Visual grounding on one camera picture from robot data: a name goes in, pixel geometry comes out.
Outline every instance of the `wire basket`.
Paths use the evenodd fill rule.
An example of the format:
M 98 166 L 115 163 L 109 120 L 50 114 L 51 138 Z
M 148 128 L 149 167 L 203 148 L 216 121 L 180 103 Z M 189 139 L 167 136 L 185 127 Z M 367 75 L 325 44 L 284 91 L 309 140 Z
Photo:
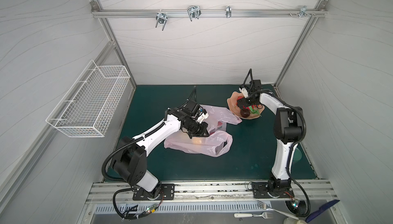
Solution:
M 123 65 L 93 66 L 88 69 L 90 74 L 85 69 L 78 78 L 85 73 L 86 80 L 77 80 L 46 119 L 68 137 L 104 137 L 130 79 Z M 75 94 L 66 99 L 73 89 Z

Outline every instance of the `gray wall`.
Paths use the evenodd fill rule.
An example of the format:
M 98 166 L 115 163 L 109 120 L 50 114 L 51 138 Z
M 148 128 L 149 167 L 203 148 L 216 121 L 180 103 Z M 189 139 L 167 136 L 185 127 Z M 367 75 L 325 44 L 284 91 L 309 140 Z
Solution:
M 0 185 L 45 119 L 108 43 L 89 0 L 0 0 Z M 119 65 L 115 53 L 105 64 Z M 118 137 L 129 84 L 105 138 L 57 133 L 0 223 L 75 223 Z
M 393 0 L 329 0 L 279 86 L 349 223 L 391 223 Z

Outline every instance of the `metal fork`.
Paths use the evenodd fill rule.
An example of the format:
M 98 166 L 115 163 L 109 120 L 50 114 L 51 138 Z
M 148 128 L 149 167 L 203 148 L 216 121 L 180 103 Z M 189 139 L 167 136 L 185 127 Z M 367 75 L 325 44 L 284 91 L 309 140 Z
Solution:
M 297 216 L 294 216 L 294 215 L 292 215 L 290 213 L 282 212 L 282 211 L 279 211 L 279 210 L 276 210 L 276 209 L 269 208 L 269 206 L 266 203 L 262 202 L 262 201 L 257 200 L 257 204 L 258 204 L 259 207 L 261 207 L 264 210 L 273 210 L 273 211 L 275 211 L 277 213 L 285 215 L 286 217 L 290 217 L 290 218 L 293 218 L 293 219 L 296 219 L 296 220 L 299 219 Z
M 260 215 L 254 215 L 254 214 L 249 214 L 249 213 L 235 213 L 233 214 L 234 217 L 236 218 L 243 218 L 243 217 L 263 217 L 265 219 L 272 219 L 273 214 L 269 212 L 263 212 Z

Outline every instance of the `dark green mat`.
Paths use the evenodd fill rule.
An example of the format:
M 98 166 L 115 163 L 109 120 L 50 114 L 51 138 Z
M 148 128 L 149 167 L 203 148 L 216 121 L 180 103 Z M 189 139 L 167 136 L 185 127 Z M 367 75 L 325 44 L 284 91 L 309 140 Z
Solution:
M 199 104 L 228 107 L 226 99 L 238 85 L 198 85 L 196 97 Z M 192 85 L 138 85 L 131 102 L 120 138 L 130 138 L 143 133 L 164 117 L 168 107 L 184 103 L 193 89 Z M 213 158 L 202 154 L 188 154 L 165 149 L 159 144 L 147 158 L 147 168 L 158 179 L 170 180 L 251 180 L 268 179 L 274 164 L 277 141 L 273 135 L 274 114 L 265 109 L 260 118 L 243 119 L 238 125 L 227 125 L 233 136 L 228 153 Z M 296 179 L 314 179 L 316 176 L 302 152 L 300 161 L 292 165 Z

